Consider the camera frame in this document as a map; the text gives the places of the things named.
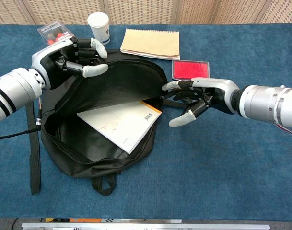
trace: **blue carpet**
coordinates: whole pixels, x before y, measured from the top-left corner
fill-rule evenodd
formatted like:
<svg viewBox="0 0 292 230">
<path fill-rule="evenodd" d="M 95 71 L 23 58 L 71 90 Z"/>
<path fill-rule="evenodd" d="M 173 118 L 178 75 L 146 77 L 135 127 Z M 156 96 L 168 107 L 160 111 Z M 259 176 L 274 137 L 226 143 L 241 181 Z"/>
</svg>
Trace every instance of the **blue carpet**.
<svg viewBox="0 0 292 230">
<path fill-rule="evenodd" d="M 88 26 L 68 26 L 79 38 Z M 107 48 L 125 28 L 180 31 L 183 60 L 210 62 L 213 78 L 292 87 L 292 24 L 111 26 Z M 38 26 L 0 25 L 0 74 L 29 68 L 44 48 Z M 171 62 L 155 60 L 171 76 Z M 88 179 L 62 174 L 41 146 L 42 188 L 31 195 L 29 142 L 0 140 L 0 217 L 292 220 L 292 137 L 274 125 L 210 109 L 170 128 L 164 108 L 152 153 L 124 170 L 108 197 Z M 0 122 L 0 135 L 27 129 L 24 108 Z"/>
</svg>

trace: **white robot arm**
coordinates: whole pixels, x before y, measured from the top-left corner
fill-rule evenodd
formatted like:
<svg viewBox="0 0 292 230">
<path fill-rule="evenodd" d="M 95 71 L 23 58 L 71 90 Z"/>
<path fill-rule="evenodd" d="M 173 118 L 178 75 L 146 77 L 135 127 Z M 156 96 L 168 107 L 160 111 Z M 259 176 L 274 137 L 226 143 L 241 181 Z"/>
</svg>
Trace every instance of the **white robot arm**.
<svg viewBox="0 0 292 230">
<path fill-rule="evenodd" d="M 73 37 L 33 54 L 31 69 L 14 69 L 0 77 L 0 120 L 38 98 L 43 90 L 60 86 L 73 74 L 92 77 L 106 72 L 107 64 L 94 65 L 99 58 L 107 58 L 107 52 L 93 38 Z"/>
<path fill-rule="evenodd" d="M 171 127 L 194 121 L 210 107 L 292 127 L 292 88 L 250 85 L 240 90 L 231 80 L 193 78 L 191 81 L 169 82 L 162 90 L 170 90 L 165 98 L 175 96 L 174 100 L 195 100 L 180 117 L 169 122 Z"/>
</svg>

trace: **robot finger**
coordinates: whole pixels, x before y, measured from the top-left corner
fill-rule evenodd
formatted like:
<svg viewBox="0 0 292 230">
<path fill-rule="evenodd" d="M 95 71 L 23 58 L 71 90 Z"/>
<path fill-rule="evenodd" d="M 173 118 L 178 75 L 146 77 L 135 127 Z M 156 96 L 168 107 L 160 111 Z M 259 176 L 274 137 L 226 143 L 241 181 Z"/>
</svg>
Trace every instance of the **robot finger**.
<svg viewBox="0 0 292 230">
<path fill-rule="evenodd" d="M 94 49 L 79 49 L 79 58 L 98 58 L 99 55 Z"/>
<path fill-rule="evenodd" d="M 169 121 L 169 126 L 170 127 L 183 126 L 183 125 L 186 125 L 194 120 L 196 120 L 196 118 L 195 118 L 193 112 L 191 110 L 188 110 L 183 115 Z"/>
<path fill-rule="evenodd" d="M 93 66 L 95 63 L 93 61 L 93 58 L 81 57 L 79 58 L 79 64 L 83 66 Z"/>
<path fill-rule="evenodd" d="M 179 80 L 171 81 L 171 82 L 163 85 L 162 90 L 167 91 L 167 90 L 180 89 L 181 87 L 179 87 L 179 82 L 180 82 Z"/>
<path fill-rule="evenodd" d="M 97 66 L 83 66 L 83 77 L 94 77 L 105 73 L 108 70 L 107 64 L 100 64 Z"/>
<path fill-rule="evenodd" d="M 167 99 L 178 94 L 180 94 L 179 90 L 171 90 L 164 95 L 164 98 Z"/>
<path fill-rule="evenodd" d="M 92 48 L 98 52 L 98 54 L 101 58 L 103 58 L 103 59 L 107 58 L 107 52 L 106 52 L 104 45 L 95 38 L 78 39 L 77 44 L 78 44 L 79 49 Z"/>
<path fill-rule="evenodd" d="M 180 93 L 178 95 L 176 95 L 173 100 L 174 101 L 178 101 L 178 100 L 182 100 L 182 99 L 191 99 L 191 100 L 199 100 L 199 96 L 198 95 L 194 95 L 191 92 L 188 93 Z"/>
</svg>

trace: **beige notebook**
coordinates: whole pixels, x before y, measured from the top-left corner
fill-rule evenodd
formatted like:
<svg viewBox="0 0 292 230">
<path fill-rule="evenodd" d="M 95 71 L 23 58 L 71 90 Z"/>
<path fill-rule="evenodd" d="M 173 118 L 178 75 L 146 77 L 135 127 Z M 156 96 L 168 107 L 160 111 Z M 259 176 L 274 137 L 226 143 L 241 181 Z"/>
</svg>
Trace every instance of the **beige notebook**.
<svg viewBox="0 0 292 230">
<path fill-rule="evenodd" d="M 178 31 L 126 29 L 120 51 L 158 59 L 180 59 Z"/>
</svg>

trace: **backpack handle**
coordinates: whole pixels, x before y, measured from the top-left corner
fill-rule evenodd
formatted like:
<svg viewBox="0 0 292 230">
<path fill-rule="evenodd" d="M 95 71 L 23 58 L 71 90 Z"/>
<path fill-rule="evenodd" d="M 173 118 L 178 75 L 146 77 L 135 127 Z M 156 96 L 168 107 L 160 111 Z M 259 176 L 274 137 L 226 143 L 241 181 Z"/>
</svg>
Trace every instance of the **backpack handle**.
<svg viewBox="0 0 292 230">
<path fill-rule="evenodd" d="M 99 192 L 100 194 L 102 194 L 104 196 L 107 196 L 107 195 L 110 195 L 112 193 L 112 191 L 115 189 L 116 175 L 115 175 L 115 173 L 112 173 L 112 174 L 109 174 L 105 177 L 107 179 L 108 185 L 110 186 L 109 188 L 102 189 L 103 176 L 93 177 L 92 178 L 92 186 L 93 186 L 94 190 L 96 190 L 97 192 Z"/>
</svg>

